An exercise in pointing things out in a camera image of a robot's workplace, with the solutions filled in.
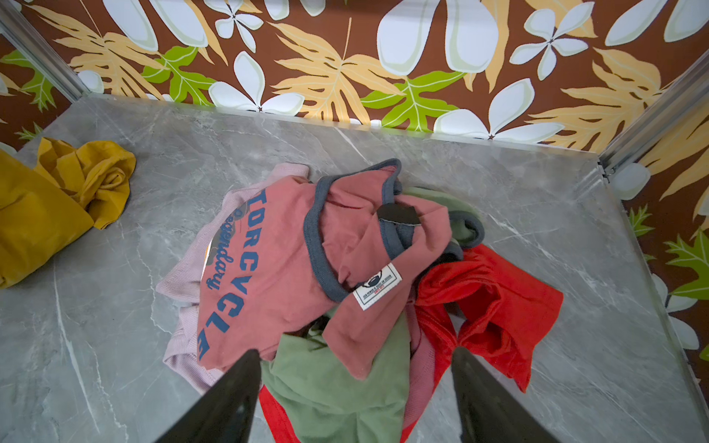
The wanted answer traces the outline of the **yellow cloth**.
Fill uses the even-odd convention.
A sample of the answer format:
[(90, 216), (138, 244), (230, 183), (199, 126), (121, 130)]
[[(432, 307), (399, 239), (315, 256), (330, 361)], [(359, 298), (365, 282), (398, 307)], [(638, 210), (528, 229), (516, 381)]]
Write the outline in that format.
[(1, 287), (18, 284), (92, 228), (117, 221), (136, 156), (112, 141), (42, 138), (29, 168), (1, 154)]

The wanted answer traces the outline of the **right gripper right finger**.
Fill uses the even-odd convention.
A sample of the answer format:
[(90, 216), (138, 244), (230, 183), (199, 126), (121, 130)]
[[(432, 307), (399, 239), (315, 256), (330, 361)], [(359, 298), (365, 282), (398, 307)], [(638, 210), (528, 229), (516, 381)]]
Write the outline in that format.
[(452, 354), (452, 377), (464, 443), (559, 442), (463, 347)]

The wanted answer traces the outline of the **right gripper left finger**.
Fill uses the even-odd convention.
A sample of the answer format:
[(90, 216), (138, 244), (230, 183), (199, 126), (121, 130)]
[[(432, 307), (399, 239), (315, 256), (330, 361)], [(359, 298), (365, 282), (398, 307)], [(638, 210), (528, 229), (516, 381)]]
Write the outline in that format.
[(260, 382), (260, 354), (252, 349), (245, 352), (158, 441), (247, 442)]

